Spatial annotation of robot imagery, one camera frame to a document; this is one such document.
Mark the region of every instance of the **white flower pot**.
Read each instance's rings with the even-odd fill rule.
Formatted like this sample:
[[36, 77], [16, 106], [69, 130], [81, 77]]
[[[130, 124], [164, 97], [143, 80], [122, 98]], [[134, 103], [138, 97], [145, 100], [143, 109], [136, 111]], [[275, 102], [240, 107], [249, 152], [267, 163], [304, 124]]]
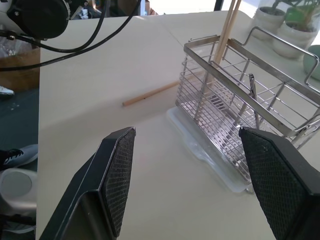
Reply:
[[[268, 7], [268, 6], [259, 7], [256, 10], [255, 15], [251, 22], [250, 30], [253, 27], [258, 26], [273, 34], [277, 32], [278, 28], [280, 28], [281, 24], [285, 20], [285, 12], [282, 10], [276, 9], [277, 15], [271, 15], [266, 13], [269, 10], [271, 10], [271, 7]], [[271, 38], [267, 34], [258, 30], [254, 30], [252, 35], [260, 40], [268, 40]]]
[[[279, 38], [302, 49], [307, 49], [308, 47], [310, 47], [317, 34], [317, 31], [305, 32], [293, 29], [286, 23], [282, 24], [282, 26], [277, 31], [277, 35]], [[288, 46], [276, 39], [274, 39], [272, 42], [272, 48], [277, 54], [289, 59], [297, 59], [303, 55], [301, 51], [295, 50], [291, 46]]]

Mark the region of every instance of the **white tabletop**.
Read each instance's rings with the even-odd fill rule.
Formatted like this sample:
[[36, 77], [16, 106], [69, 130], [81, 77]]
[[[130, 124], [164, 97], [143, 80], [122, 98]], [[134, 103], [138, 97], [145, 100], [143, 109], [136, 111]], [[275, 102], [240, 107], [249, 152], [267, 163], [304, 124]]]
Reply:
[[[256, 196], [232, 193], [183, 146], [166, 118], [175, 105], [176, 88], [126, 108], [121, 104], [176, 81], [182, 45], [190, 38], [219, 35], [226, 14], [134, 17], [101, 47], [41, 69], [36, 239], [100, 141], [128, 126], [135, 126], [137, 135], [120, 240], [275, 239]], [[105, 19], [97, 40], [123, 21]], [[249, 21], [239, 12], [232, 36], [244, 40]], [[48, 44], [78, 47], [96, 24], [71, 21]], [[43, 50], [41, 61], [58, 55]]]

